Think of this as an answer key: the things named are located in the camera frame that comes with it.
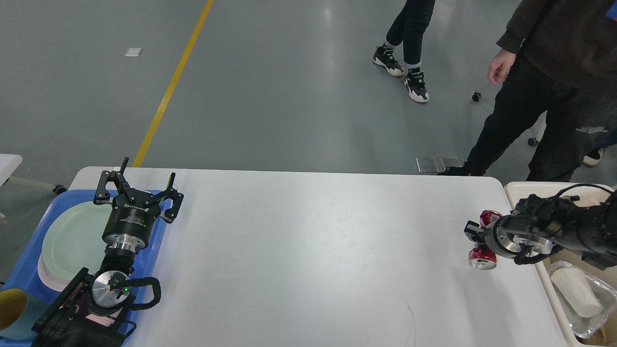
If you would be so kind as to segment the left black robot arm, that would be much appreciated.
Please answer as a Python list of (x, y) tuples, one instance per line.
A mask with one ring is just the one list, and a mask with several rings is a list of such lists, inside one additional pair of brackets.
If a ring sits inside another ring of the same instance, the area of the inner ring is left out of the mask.
[(167, 188), (156, 194), (131, 187), (124, 176), (128, 161), (103, 171), (95, 190), (94, 204), (111, 206), (100, 269), (91, 275), (82, 268), (34, 323), (34, 347), (121, 347), (136, 330), (128, 314), (160, 302), (160, 281), (131, 278), (133, 264), (148, 247), (157, 219), (171, 224), (184, 196), (174, 188), (174, 172)]

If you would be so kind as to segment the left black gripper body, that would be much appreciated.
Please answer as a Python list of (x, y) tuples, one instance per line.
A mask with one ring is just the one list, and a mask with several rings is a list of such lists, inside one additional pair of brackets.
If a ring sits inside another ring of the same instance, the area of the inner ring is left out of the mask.
[(140, 251), (148, 247), (161, 208), (154, 202), (152, 192), (134, 193), (135, 200), (125, 194), (112, 199), (112, 211), (102, 234), (109, 248)]

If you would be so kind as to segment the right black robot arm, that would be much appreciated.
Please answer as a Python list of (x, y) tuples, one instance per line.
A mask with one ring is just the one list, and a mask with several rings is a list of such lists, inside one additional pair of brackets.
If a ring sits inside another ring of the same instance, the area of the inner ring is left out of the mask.
[(576, 205), (566, 189), (542, 198), (520, 199), (509, 215), (485, 211), (481, 226), (471, 220), (465, 235), (474, 242), (470, 264), (493, 269), (496, 257), (513, 259), (518, 265), (536, 264), (561, 250), (578, 254), (582, 261), (605, 270), (616, 265), (616, 192), (595, 206)]

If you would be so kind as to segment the standing person's right hand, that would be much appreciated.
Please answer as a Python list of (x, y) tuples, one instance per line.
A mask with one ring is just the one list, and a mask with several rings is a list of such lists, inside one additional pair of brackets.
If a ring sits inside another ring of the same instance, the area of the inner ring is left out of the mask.
[(516, 54), (500, 49), (496, 56), (489, 63), (487, 78), (490, 83), (497, 85), (507, 78), (511, 66), (515, 63)]

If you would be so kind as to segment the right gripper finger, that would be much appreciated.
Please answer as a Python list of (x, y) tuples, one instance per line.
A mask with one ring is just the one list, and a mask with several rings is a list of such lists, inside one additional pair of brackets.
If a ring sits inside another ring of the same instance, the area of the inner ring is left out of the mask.
[(478, 224), (472, 220), (468, 220), (464, 233), (468, 239), (476, 244), (486, 244), (485, 242), (485, 226)]

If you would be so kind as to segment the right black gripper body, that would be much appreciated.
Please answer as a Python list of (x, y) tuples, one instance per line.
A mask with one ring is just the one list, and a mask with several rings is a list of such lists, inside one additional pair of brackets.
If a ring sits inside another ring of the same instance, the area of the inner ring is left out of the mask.
[(501, 217), (500, 214), (484, 215), (484, 242), (496, 255), (504, 258), (514, 258), (521, 247), (513, 241), (505, 229), (498, 228), (498, 220)]

